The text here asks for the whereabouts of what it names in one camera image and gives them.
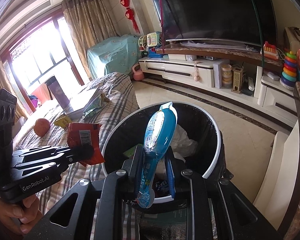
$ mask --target checkered cloth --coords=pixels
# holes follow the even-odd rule
[[[110,99],[110,102],[96,115],[88,118],[87,123],[100,123],[100,150],[114,129],[114,127],[129,114],[138,110],[137,98],[130,78],[121,73],[111,73],[102,78],[93,80],[83,90],[99,88]],[[67,146],[67,129],[53,125],[53,122],[62,114],[63,110],[56,100],[47,101],[31,117],[14,139],[13,148],[17,146],[27,149],[45,145]],[[43,137],[38,137],[33,131],[33,125],[38,118],[46,118],[52,123],[49,132]],[[53,186],[39,192],[40,210],[43,214],[49,211],[60,198],[79,180],[89,178],[91,181],[105,178],[101,164],[84,167],[79,163],[69,166],[68,170],[61,174],[61,181]],[[135,219],[134,210],[127,205],[122,208],[123,240],[139,239],[138,224]],[[92,228],[91,239],[93,239],[94,228]]]

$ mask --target metal screw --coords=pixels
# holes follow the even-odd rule
[[[80,179],[79,184],[81,186],[86,186],[89,184],[89,180],[88,179]]]
[[[220,183],[221,183],[222,185],[228,185],[228,184],[229,184],[229,180],[226,179],[226,178],[221,178],[221,179],[220,179]]]
[[[116,172],[116,174],[118,175],[118,176],[123,176],[123,175],[126,175],[126,171],[125,170],[117,170],[117,172]]]
[[[182,171],[184,175],[190,176],[193,174],[193,171],[191,171],[190,169],[185,169]]]

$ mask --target trash can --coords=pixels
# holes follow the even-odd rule
[[[127,159],[123,153],[137,144],[144,143],[146,127],[152,115],[166,102],[146,106],[123,119],[110,133],[102,149],[105,163],[104,174],[122,168]],[[213,117],[203,108],[190,103],[173,102],[178,113],[178,124],[187,132],[189,139],[198,142],[195,154],[185,157],[188,169],[196,171],[204,178],[220,179],[226,170],[222,134]],[[155,198],[148,213],[159,213],[182,208],[180,201],[171,196]]]

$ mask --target patterned curtain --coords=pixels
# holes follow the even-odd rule
[[[118,36],[113,22],[102,0],[64,0],[62,9],[84,70],[91,78],[87,49]]]
[[[12,95],[17,97],[17,99],[18,99],[15,120],[17,121],[21,116],[28,118],[29,115],[28,115],[26,109],[24,108],[24,106],[22,105],[21,101],[19,100],[18,96],[14,92],[14,90],[9,82],[8,76],[7,76],[6,72],[4,71],[3,64],[2,64],[2,61],[0,58],[0,89],[1,88],[5,88],[8,92],[10,92]]]

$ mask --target red hanging decoration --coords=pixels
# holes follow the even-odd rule
[[[133,29],[136,31],[136,33],[140,33],[138,24],[134,18],[134,12],[132,9],[127,8],[126,17],[127,17],[127,19],[132,20]]]
[[[130,0],[120,0],[120,3],[126,8],[130,6]]]

